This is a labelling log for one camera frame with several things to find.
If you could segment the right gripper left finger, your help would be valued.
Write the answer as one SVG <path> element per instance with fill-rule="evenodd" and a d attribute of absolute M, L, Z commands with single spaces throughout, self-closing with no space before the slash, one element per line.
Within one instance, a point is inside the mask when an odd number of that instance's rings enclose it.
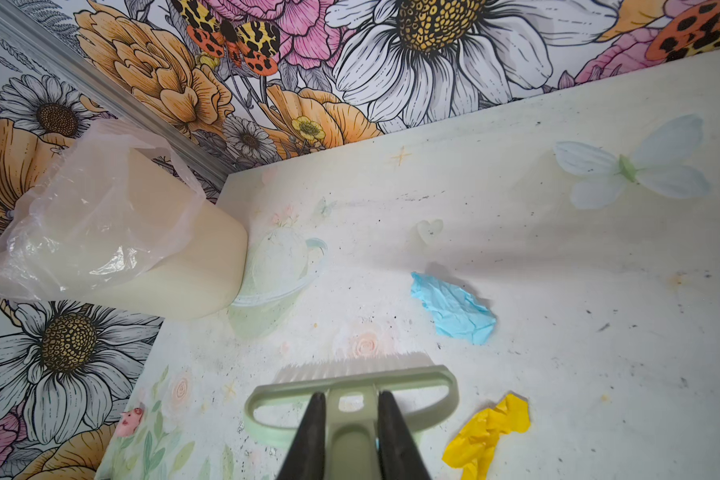
<path fill-rule="evenodd" d="M 322 392 L 314 393 L 277 480 L 322 480 L 325 469 L 326 398 Z"/>

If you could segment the green hand brush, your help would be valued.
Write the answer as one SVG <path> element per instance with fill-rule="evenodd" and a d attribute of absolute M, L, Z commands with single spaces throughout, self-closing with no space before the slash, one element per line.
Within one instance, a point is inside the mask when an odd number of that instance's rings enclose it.
<path fill-rule="evenodd" d="M 327 407 L 323 479 L 383 479 L 377 437 L 382 391 L 394 395 L 414 442 L 459 404 L 456 377 L 423 352 L 349 358 L 283 367 L 246 400 L 245 428 L 255 440 L 288 453 L 311 396 L 322 392 Z"/>

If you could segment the white trash bin plastic liner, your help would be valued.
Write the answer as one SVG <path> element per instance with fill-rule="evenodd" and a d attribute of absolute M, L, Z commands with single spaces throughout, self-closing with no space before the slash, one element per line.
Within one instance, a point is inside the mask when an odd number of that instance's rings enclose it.
<path fill-rule="evenodd" d="M 248 235 L 162 137 L 98 120 L 74 140 L 0 121 L 0 298 L 169 319 L 238 295 Z"/>

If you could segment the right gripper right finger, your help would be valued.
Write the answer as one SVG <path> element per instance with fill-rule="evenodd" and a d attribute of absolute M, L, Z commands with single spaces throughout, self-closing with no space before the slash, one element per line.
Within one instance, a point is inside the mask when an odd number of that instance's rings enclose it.
<path fill-rule="evenodd" d="M 431 479 L 394 395 L 389 391 L 379 395 L 377 437 L 384 480 Z"/>

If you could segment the yellow paper scrap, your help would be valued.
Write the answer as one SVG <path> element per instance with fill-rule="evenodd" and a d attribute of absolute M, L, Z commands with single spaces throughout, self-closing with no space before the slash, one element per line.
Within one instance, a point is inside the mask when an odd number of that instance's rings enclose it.
<path fill-rule="evenodd" d="M 462 479 L 486 479 L 502 436 L 531 426 L 526 400 L 508 393 L 496 406 L 476 413 L 446 446 L 442 460 Z"/>

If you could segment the small light blue paper scrap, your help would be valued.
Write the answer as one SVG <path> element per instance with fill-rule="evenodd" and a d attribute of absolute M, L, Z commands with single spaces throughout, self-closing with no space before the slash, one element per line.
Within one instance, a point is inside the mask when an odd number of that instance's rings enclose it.
<path fill-rule="evenodd" d="M 463 288 L 412 272 L 411 297 L 431 315 L 438 335 L 485 345 L 497 323 L 491 310 Z"/>

